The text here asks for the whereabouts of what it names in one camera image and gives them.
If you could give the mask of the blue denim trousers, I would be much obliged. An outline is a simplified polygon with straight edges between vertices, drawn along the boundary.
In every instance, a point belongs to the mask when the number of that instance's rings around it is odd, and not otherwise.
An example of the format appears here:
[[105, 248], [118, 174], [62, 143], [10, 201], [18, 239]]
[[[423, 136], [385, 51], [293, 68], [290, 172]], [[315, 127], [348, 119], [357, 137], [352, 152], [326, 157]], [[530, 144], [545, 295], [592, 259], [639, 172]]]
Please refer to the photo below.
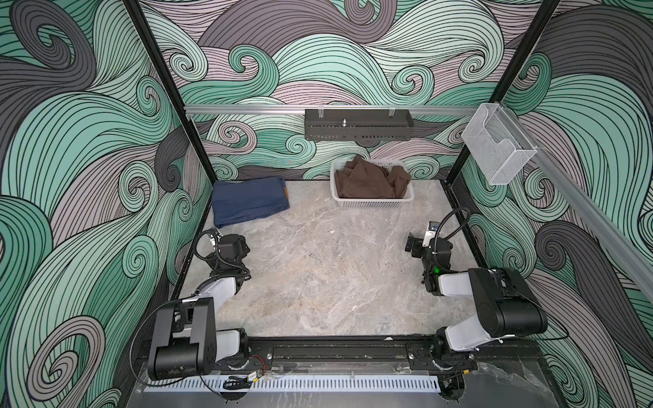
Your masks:
[[217, 228], [264, 219], [290, 207], [286, 183], [279, 177], [217, 181], [211, 203]]

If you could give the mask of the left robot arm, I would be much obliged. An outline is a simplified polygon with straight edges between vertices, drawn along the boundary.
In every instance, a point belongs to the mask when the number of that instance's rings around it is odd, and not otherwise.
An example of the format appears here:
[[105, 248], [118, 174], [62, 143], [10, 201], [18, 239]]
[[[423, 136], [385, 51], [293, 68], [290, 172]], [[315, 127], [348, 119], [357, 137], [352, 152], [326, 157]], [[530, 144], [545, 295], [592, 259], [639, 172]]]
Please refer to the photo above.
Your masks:
[[189, 297], [156, 311], [147, 363], [151, 380], [203, 376], [219, 363], [230, 367], [249, 358], [245, 331], [219, 331], [215, 320], [219, 309], [251, 279], [243, 262], [250, 252], [246, 238], [207, 229], [196, 237], [192, 249], [209, 267], [209, 277]]

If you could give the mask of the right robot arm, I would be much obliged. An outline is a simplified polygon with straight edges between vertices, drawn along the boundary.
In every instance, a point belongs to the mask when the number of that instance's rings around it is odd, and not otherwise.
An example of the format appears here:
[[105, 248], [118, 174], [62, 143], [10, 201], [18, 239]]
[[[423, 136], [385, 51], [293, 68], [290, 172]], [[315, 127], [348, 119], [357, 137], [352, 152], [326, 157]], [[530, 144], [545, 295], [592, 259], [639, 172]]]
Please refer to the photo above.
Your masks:
[[423, 265], [422, 284], [436, 297], [474, 300], [474, 314], [435, 335], [433, 356], [477, 350], [510, 338], [543, 334], [549, 327], [546, 311], [520, 272], [499, 268], [454, 270], [451, 239], [471, 220], [467, 207], [456, 207], [442, 221], [430, 221], [424, 237], [410, 234], [405, 251]]

